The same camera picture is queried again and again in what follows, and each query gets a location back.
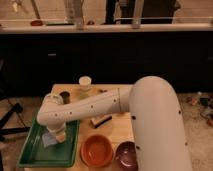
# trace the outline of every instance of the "tray rim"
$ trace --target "tray rim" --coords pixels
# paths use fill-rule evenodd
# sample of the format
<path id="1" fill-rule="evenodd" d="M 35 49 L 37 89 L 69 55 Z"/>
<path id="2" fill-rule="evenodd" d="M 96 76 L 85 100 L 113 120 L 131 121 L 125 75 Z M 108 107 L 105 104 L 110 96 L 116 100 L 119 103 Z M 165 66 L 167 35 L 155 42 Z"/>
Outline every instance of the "tray rim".
<path id="1" fill-rule="evenodd" d="M 76 155 L 76 147 L 77 147 L 77 142 L 78 142 L 78 132 L 79 132 L 79 124 L 80 124 L 80 121 L 79 120 L 74 120 L 74 121 L 71 121 L 71 122 L 76 122 L 76 135 L 75 135 L 75 138 L 76 138 L 76 141 L 74 142 L 74 150 L 73 150 L 73 154 Z M 33 164 L 30 164 L 30 163 L 23 163 L 21 162 L 21 159 L 22 159 L 22 156 L 23 156 L 23 153 L 25 152 L 25 148 L 28 144 L 28 140 L 29 140 L 29 137 L 31 136 L 32 132 L 34 132 L 33 130 L 33 127 L 35 124 L 38 124 L 38 122 L 36 121 L 36 117 L 33 118 L 33 121 L 32 121 L 32 125 L 30 127 L 30 130 L 28 132 L 28 135 L 25 139 L 25 142 L 22 146 L 22 149 L 21 149 L 21 152 L 20 152 L 20 155 L 19 155 L 19 158 L 18 158 L 18 161 L 17 161 L 17 165 L 18 167 L 20 168 L 59 168 L 59 167 L 72 167 L 74 165 L 74 162 L 75 162 L 75 156 L 71 158 L 70 160 L 70 163 L 67 163 L 67 164 L 61 164 L 61 165 L 43 165 L 43 164 L 37 164 L 37 165 L 33 165 Z"/>

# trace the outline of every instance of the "green tray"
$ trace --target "green tray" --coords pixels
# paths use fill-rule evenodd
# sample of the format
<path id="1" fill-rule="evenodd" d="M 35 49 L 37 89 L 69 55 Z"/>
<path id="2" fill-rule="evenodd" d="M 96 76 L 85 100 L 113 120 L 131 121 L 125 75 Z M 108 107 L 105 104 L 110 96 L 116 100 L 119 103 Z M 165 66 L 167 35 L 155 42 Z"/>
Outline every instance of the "green tray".
<path id="1" fill-rule="evenodd" d="M 75 161 L 79 121 L 66 125 L 66 141 L 44 148 L 42 142 L 46 127 L 34 119 L 28 137 L 19 157 L 18 166 L 34 167 L 71 167 Z"/>

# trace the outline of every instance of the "red bowl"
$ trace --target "red bowl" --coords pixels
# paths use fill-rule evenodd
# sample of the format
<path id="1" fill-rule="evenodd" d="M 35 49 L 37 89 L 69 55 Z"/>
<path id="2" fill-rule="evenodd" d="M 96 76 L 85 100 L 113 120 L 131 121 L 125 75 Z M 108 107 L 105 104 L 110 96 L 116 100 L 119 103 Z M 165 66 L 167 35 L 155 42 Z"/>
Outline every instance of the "red bowl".
<path id="1" fill-rule="evenodd" d="M 89 167 L 103 167 L 113 158 L 110 141 L 103 135 L 92 135 L 81 146 L 81 159 Z"/>

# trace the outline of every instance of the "white cup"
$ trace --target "white cup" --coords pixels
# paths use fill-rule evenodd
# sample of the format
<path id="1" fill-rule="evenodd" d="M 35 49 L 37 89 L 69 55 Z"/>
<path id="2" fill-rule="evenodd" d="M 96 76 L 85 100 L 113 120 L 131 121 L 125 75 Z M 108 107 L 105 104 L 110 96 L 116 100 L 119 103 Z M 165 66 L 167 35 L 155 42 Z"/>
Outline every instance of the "white cup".
<path id="1" fill-rule="evenodd" d="M 83 76 L 79 79 L 79 84 L 83 91 L 88 91 L 91 89 L 92 79 L 89 76 Z"/>

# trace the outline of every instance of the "dark red bowl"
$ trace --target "dark red bowl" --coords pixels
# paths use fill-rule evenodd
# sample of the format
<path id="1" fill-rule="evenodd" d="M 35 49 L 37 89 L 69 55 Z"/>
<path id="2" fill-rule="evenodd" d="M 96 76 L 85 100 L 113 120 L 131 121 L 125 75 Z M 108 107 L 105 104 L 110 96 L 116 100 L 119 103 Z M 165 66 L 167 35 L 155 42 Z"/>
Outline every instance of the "dark red bowl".
<path id="1" fill-rule="evenodd" d="M 89 167 L 103 167 L 113 158 L 113 149 L 110 141 L 103 135 L 95 134 L 83 142 L 81 159 Z"/>
<path id="2" fill-rule="evenodd" d="M 121 143 L 116 150 L 115 160 L 122 170 L 137 171 L 138 164 L 134 142 L 126 141 Z"/>

